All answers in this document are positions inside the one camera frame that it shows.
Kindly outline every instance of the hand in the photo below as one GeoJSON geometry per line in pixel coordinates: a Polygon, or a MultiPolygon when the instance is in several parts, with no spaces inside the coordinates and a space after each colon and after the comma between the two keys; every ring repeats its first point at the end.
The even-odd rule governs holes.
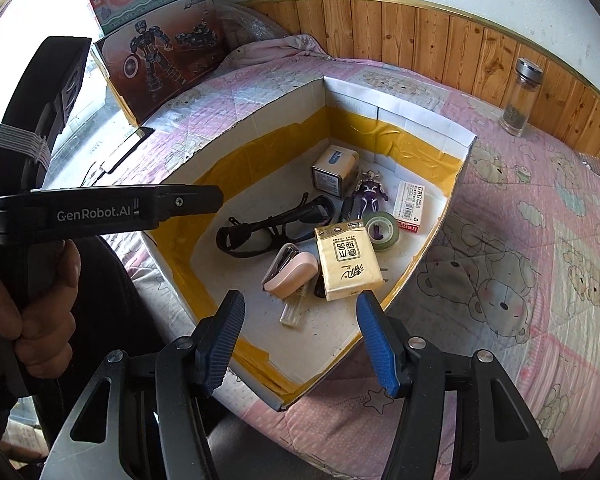
{"type": "Polygon", "coordinates": [[[71,309],[78,294],[80,254],[71,240],[65,244],[56,272],[51,288],[22,312],[0,281],[0,335],[16,340],[18,359],[27,365],[30,375],[40,379],[62,375],[73,355],[69,345],[75,330],[71,309]]]}

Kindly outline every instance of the clear adhesive tape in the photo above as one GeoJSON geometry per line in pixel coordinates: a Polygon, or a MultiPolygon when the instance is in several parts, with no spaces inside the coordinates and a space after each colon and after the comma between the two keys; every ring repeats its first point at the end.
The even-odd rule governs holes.
{"type": "Polygon", "coordinates": [[[393,247],[398,241],[400,229],[398,228],[398,222],[395,221],[393,215],[384,211],[367,213],[365,214],[363,221],[365,223],[366,232],[369,234],[371,244],[376,253],[393,247]],[[382,235],[381,240],[376,240],[374,238],[374,228],[376,226],[380,228],[380,234],[382,235]]]}

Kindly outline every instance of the patterned quilt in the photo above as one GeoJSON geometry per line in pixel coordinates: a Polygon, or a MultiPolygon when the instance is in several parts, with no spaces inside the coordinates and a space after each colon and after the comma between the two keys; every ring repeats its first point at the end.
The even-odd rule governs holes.
{"type": "MultiPolygon", "coordinates": [[[[534,128],[513,138],[498,127],[497,108],[407,70],[303,52],[184,92],[100,184],[161,182],[235,122],[323,75],[381,89],[478,135],[453,212],[392,315],[443,351],[491,349],[560,469],[588,466],[600,451],[600,177],[557,139],[534,128]]],[[[190,333],[139,235],[109,241],[165,340],[190,333]]],[[[362,346],[287,412],[274,412],[231,371],[216,396],[281,446],[344,479],[381,477],[402,407],[378,385],[362,346]]],[[[454,407],[448,394],[440,479],[452,459],[454,407]]]]}

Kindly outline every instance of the black goggles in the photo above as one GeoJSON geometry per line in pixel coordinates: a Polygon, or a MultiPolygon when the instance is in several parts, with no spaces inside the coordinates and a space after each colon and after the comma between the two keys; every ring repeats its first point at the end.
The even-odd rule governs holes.
{"type": "Polygon", "coordinates": [[[314,227],[320,227],[331,223],[335,214],[333,202],[324,195],[319,195],[311,202],[307,202],[308,193],[304,193],[300,204],[276,216],[270,216],[261,222],[251,224],[241,224],[234,217],[229,217],[231,226],[221,227],[216,234],[216,245],[223,253],[230,254],[235,258],[251,258],[269,251],[279,251],[284,244],[297,244],[310,240],[314,237],[314,227]],[[287,234],[286,229],[289,224],[299,222],[293,225],[290,230],[292,234],[287,234]],[[306,225],[312,227],[306,232],[306,225]],[[254,241],[251,250],[237,251],[242,245],[247,243],[254,233],[262,233],[264,236],[258,236],[254,241]]]}

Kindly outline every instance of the glass tea bottle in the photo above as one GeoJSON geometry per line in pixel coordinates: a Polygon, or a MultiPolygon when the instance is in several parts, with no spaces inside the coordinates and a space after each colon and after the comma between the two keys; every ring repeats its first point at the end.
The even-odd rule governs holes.
{"type": "Polygon", "coordinates": [[[531,110],[536,104],[544,73],[535,63],[519,57],[516,63],[516,78],[509,86],[500,126],[508,133],[519,137],[522,134],[531,110]]]}

